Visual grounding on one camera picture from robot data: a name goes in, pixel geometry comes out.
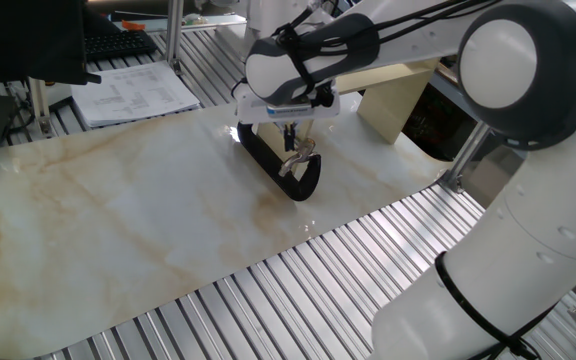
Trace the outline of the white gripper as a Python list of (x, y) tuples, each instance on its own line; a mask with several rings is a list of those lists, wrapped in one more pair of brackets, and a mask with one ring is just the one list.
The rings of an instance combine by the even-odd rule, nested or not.
[[(341, 109), (340, 96), (332, 94), (332, 102), (326, 105), (321, 99), (307, 98), (294, 104), (271, 105), (252, 92), (237, 95), (236, 116), (243, 124), (285, 123), (332, 118)], [(284, 124), (284, 151), (294, 151), (298, 146), (296, 124)]]

